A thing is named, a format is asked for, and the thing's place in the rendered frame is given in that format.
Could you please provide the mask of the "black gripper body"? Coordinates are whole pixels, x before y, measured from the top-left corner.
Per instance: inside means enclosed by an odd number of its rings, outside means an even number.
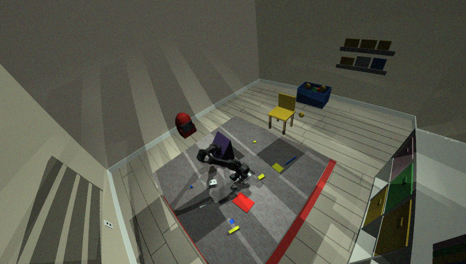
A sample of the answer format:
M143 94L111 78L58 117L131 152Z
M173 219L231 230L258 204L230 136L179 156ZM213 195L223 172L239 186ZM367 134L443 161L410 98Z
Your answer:
M245 164L245 163L243 163L243 164L246 165L246 166L248 166L248 164ZM249 167L249 166L248 166L248 167ZM236 181L237 178L239 177L239 175L238 175L238 174L239 174L239 171L240 171L240 170L238 170L238 172L236 172L235 174L232 173L232 174L230 175L230 179L233 180L233 181Z

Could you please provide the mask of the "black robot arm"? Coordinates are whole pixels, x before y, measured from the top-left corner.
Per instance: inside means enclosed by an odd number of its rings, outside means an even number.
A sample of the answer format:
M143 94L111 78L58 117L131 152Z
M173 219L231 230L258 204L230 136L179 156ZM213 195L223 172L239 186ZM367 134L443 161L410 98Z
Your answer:
M220 165L220 166L225 166L225 167L228 167L228 169L232 170L232 171L236 171L238 172L239 171L239 176L242 176L243 178L245 178L248 173L249 173L249 170L250 168L244 164L242 164L240 161L236 160L236 159L233 159L233 160L222 160L222 159L217 159L217 158L214 158L210 155L210 153L214 153L214 152L220 152L221 151L221 146L220 145L216 145L216 143L212 143L209 145L209 147L205 150L201 149L199 150L199 153L197 155L197 159L199 161L201 161L202 163L208 163L208 164L216 164L216 165ZM204 161L205 159L205 156L208 156L208 161Z

